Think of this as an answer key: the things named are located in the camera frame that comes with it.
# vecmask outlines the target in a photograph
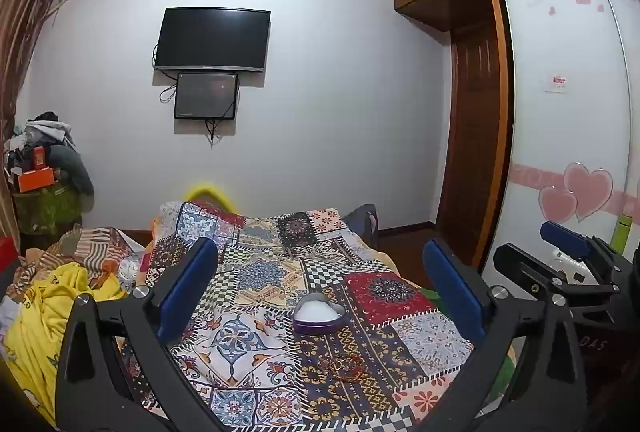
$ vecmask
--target blue gripper pad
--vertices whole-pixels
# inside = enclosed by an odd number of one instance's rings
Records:
[[[591,251],[587,239],[564,226],[560,226],[556,222],[544,222],[540,226],[540,237],[574,260],[588,256]]]
[[[484,338],[482,306],[435,240],[422,250],[424,271],[447,308],[460,335],[478,346]]]
[[[208,238],[160,307],[158,340],[167,345],[182,335],[218,268],[218,247]]]

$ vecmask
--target metal screw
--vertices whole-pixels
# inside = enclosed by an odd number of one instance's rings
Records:
[[[133,288],[133,296],[135,298],[144,298],[149,294],[149,286],[143,284],[142,286],[136,286]]]
[[[78,295],[78,302],[80,305],[84,306],[85,304],[87,304],[89,302],[89,294],[88,293],[81,293]]]
[[[491,295],[494,298],[502,300],[509,296],[509,292],[507,291],[507,288],[503,286],[493,286],[491,288]]]
[[[556,306],[564,306],[566,304],[566,299],[559,293],[555,293],[552,297],[551,297],[551,301],[556,305]]]

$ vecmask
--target yellow ring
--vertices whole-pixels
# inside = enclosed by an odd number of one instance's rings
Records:
[[[223,210],[230,212],[232,214],[238,213],[238,209],[231,202],[231,200],[226,196],[226,194],[222,190],[217,189],[212,185],[198,185],[196,187],[193,187],[191,190],[187,192],[187,194],[184,197],[184,200],[188,202],[195,201],[203,194],[213,197],[217,202],[220,203],[220,206],[222,207]]]

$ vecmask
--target green tube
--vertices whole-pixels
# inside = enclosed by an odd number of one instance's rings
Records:
[[[623,214],[618,217],[618,222],[616,223],[616,229],[613,231],[610,245],[620,255],[625,251],[626,240],[629,238],[629,231],[631,230],[632,222],[633,218],[631,216]]]

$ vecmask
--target television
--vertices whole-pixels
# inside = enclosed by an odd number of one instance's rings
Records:
[[[270,17],[257,9],[167,8],[154,68],[264,71]]]
[[[176,120],[232,120],[238,100],[237,73],[179,73],[175,86]]]

